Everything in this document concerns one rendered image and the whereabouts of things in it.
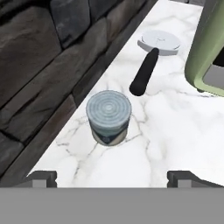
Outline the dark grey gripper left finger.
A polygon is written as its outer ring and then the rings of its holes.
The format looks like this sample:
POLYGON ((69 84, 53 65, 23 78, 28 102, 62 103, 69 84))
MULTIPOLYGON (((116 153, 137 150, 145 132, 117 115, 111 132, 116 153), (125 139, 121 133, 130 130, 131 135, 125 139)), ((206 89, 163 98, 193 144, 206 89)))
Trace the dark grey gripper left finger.
POLYGON ((34 171, 16 187, 27 188, 56 188, 56 171, 34 171))

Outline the green toaster oven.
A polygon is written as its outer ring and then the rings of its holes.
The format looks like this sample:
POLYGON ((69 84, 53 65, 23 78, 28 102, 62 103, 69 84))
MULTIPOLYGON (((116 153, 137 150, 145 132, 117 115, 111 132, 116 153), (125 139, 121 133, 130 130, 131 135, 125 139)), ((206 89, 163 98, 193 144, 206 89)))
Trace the green toaster oven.
POLYGON ((224 0, 206 0, 185 63, 185 79, 224 97, 224 0))

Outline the blue and white food can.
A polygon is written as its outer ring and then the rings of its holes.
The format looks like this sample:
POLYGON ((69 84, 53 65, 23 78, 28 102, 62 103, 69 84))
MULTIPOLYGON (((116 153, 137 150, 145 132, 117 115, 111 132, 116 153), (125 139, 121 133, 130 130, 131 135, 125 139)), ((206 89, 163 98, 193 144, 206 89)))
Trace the blue and white food can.
POLYGON ((127 136, 131 103, 122 93, 104 90, 87 102, 86 113, 96 142, 105 146, 119 144, 127 136))

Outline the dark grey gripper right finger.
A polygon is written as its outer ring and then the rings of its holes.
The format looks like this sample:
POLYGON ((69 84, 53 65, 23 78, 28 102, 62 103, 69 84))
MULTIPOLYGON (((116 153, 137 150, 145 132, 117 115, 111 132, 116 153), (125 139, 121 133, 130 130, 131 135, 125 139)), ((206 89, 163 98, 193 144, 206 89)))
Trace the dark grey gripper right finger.
POLYGON ((198 178, 190 171, 168 171, 167 187, 194 188, 194 187, 221 187, 221 185, 198 178))

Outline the black-handled pizza cutter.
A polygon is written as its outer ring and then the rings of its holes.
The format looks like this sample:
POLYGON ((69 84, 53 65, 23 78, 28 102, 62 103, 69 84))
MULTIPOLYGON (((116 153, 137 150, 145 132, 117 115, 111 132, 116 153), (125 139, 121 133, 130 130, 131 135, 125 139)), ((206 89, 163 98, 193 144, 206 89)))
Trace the black-handled pizza cutter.
POLYGON ((137 45, 145 50, 147 54, 134 80, 129 85, 129 91, 134 96, 142 96, 158 63, 158 57, 177 55, 180 40, 168 31, 149 30, 143 33, 142 37, 137 41, 137 45))

